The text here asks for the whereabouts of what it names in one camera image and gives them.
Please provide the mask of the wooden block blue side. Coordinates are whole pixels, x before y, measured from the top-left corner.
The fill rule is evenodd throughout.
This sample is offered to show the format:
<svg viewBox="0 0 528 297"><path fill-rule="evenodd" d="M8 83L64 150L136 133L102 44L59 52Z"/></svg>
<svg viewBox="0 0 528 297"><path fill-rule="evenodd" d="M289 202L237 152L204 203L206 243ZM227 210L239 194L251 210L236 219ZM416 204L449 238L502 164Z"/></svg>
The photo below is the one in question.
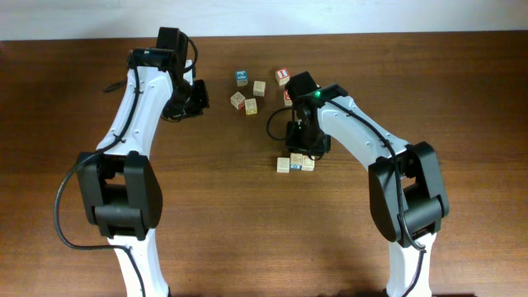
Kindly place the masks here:
<svg viewBox="0 0 528 297"><path fill-rule="evenodd" d="M304 155L302 153L291 153L290 154L290 169L301 170L303 166Z"/></svg>

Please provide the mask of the wooden block circle top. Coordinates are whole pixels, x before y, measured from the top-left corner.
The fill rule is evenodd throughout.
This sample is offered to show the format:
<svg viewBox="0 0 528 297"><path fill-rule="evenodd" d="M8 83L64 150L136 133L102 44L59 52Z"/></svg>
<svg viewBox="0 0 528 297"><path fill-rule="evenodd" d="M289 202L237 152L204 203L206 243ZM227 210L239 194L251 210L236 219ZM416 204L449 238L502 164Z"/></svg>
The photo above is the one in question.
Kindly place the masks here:
<svg viewBox="0 0 528 297"><path fill-rule="evenodd" d="M304 155L302 157L301 170L312 172L314 168L315 168L315 161L312 158L310 158L308 155Z"/></svg>

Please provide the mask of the wooden block red bottom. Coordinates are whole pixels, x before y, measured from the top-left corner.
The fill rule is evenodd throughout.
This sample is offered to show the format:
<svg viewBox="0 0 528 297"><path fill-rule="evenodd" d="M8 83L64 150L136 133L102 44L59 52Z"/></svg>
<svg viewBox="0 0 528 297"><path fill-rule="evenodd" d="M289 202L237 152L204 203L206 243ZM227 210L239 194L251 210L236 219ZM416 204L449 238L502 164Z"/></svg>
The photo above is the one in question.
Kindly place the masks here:
<svg viewBox="0 0 528 297"><path fill-rule="evenodd" d="M290 172L290 159L279 157L276 163L276 171L278 173L289 173Z"/></svg>

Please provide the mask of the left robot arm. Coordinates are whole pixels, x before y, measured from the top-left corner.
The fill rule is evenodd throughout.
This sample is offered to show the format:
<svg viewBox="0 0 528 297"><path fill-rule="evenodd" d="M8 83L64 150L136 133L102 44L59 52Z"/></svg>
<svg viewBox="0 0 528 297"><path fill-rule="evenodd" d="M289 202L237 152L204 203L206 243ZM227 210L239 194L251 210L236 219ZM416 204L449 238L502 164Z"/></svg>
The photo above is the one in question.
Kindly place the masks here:
<svg viewBox="0 0 528 297"><path fill-rule="evenodd" d="M77 170L90 224L115 251L128 296L169 296L156 244L163 194L149 160L160 120L177 123L209 107L194 42L177 28L162 27L153 48L127 59L125 94L104 139L93 153L80 153Z"/></svg>

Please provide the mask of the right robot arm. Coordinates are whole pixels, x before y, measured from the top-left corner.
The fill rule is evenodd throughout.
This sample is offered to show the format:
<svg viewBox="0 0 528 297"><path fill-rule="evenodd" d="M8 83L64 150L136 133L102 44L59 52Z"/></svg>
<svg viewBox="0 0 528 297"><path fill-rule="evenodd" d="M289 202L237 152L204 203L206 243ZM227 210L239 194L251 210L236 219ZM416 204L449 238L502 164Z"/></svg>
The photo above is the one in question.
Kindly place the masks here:
<svg viewBox="0 0 528 297"><path fill-rule="evenodd" d="M337 84L307 72L285 85L292 106L286 147L321 158L338 141L368 172L370 215L389 243L387 296L430 296L432 245L450 205L435 149L410 144L373 121Z"/></svg>

